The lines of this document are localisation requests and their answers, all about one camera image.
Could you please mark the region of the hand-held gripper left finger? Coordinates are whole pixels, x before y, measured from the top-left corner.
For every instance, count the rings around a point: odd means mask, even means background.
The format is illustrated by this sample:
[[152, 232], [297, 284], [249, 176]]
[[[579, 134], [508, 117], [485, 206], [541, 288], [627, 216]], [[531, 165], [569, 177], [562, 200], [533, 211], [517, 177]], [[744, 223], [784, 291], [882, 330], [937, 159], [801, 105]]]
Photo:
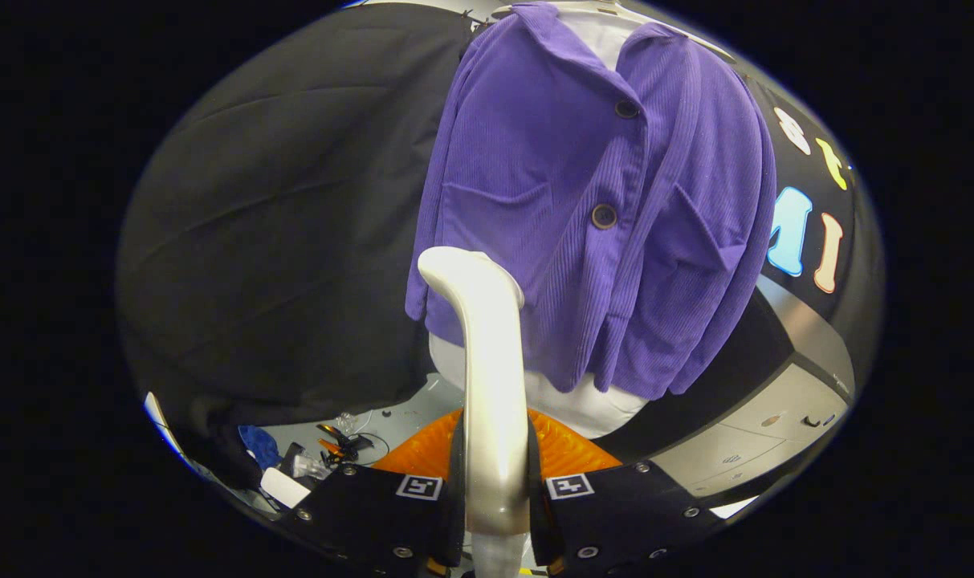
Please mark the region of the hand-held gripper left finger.
[[465, 540], [463, 410], [376, 465], [340, 465], [293, 508], [293, 529], [361, 577], [449, 577]]

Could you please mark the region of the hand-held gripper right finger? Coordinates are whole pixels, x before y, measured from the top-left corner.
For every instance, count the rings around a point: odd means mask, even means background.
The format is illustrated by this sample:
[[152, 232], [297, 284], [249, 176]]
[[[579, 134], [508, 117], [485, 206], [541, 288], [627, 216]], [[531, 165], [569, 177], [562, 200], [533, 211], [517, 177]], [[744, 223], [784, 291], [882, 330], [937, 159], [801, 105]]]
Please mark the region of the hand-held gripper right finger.
[[648, 458], [622, 463], [541, 411], [528, 432], [530, 543], [550, 577], [641, 577], [724, 527]]

